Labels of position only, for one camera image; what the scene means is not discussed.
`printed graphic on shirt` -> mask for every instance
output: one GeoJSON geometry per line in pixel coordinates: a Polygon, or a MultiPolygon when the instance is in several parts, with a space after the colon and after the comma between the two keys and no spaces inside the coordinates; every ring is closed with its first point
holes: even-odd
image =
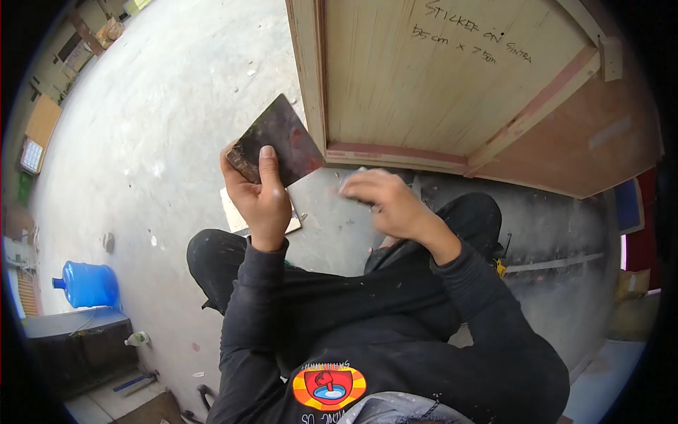
{"type": "Polygon", "coordinates": [[[294,397],[317,410],[340,410],[367,389],[360,371],[344,364],[311,364],[292,381],[294,397]]]}

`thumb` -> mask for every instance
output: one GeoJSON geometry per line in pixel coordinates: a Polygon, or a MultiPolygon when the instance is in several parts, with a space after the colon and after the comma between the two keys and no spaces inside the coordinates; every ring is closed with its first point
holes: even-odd
{"type": "Polygon", "coordinates": [[[259,150],[259,177],[264,187],[281,187],[278,174],[278,157],[273,146],[263,146],[259,150]]]}

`black long-sleeve shirt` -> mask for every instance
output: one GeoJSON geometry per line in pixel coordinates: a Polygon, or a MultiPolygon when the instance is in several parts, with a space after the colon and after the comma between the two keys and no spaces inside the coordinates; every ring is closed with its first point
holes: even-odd
{"type": "Polygon", "coordinates": [[[439,400],[474,423],[555,423],[570,386],[555,350],[532,331],[496,272],[465,242],[431,270],[468,322],[473,346],[419,337],[402,315],[337,328],[286,383],[275,360],[287,242],[279,252],[249,245],[224,315],[220,393],[208,423],[343,423],[355,400],[400,391],[439,400]]]}

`blue water jug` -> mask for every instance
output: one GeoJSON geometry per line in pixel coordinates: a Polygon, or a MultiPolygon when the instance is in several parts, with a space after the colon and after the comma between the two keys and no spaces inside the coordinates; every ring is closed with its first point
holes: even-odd
{"type": "Polygon", "coordinates": [[[64,289],[72,307],[114,306],[118,301],[118,282],[106,265],[67,261],[61,278],[52,278],[52,287],[64,289]]]}

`plastic bottle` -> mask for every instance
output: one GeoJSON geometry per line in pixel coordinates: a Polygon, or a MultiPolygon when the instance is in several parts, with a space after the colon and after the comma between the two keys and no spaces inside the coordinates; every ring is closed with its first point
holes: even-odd
{"type": "Polygon", "coordinates": [[[125,340],[125,346],[141,346],[145,345],[149,341],[151,341],[151,338],[148,336],[148,333],[145,331],[139,331],[129,336],[129,338],[125,340]]]}

